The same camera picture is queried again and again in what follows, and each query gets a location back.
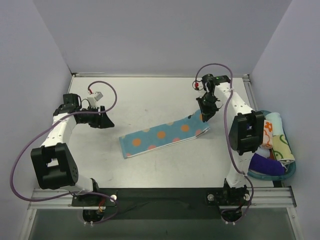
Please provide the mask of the blue orange patterned towel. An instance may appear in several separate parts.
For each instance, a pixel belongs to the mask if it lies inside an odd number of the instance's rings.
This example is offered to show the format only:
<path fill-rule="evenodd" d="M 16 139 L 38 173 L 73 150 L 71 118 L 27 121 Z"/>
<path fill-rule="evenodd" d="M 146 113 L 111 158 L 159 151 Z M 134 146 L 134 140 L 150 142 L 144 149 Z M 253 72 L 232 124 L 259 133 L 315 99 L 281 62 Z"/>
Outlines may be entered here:
<path fill-rule="evenodd" d="M 128 159 L 193 140 L 209 129 L 210 125 L 203 122 L 201 111 L 197 110 L 185 118 L 120 136 L 122 156 Z"/>

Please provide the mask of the orange flower pattern towel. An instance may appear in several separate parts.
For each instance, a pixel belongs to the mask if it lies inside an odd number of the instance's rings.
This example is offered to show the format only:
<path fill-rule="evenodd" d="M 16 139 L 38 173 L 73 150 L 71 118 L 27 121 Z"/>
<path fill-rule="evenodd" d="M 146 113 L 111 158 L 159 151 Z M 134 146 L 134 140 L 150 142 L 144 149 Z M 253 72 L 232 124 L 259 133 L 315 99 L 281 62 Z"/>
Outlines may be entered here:
<path fill-rule="evenodd" d="M 268 120 L 264 120 L 262 143 L 260 147 L 264 149 L 273 148 L 273 125 Z"/>

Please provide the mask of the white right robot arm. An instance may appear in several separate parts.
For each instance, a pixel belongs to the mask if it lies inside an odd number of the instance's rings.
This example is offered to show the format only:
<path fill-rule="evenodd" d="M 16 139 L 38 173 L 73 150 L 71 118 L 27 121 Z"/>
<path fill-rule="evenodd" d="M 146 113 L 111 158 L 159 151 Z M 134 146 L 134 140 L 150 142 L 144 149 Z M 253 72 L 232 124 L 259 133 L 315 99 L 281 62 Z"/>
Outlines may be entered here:
<path fill-rule="evenodd" d="M 208 194 L 208 201 L 217 201 L 220 205 L 236 205 L 250 199 L 247 190 L 249 165 L 255 151 L 263 142 L 264 120 L 261 111 L 255 111 L 230 86 L 228 76 L 204 75 L 201 79 L 202 97 L 196 100 L 200 109 L 200 118 L 205 123 L 219 110 L 223 109 L 223 124 L 227 140 L 231 165 L 223 187 Z"/>

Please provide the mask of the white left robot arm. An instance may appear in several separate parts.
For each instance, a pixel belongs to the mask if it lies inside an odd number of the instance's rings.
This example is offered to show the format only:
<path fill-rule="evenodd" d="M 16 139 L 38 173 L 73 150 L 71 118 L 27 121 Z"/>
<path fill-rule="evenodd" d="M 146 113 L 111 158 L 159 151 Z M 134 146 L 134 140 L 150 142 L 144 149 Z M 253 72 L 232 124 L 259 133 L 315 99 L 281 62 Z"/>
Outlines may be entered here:
<path fill-rule="evenodd" d="M 63 189 L 82 194 L 90 206 L 101 201 L 98 183 L 79 173 L 77 164 L 68 147 L 76 125 L 87 124 L 95 129 L 113 128 L 115 125 L 107 116 L 106 108 L 98 106 L 103 97 L 101 92 L 91 93 L 84 108 L 81 98 L 75 93 L 63 95 L 61 104 L 53 113 L 52 129 L 40 147 L 31 150 L 30 157 L 41 189 Z"/>

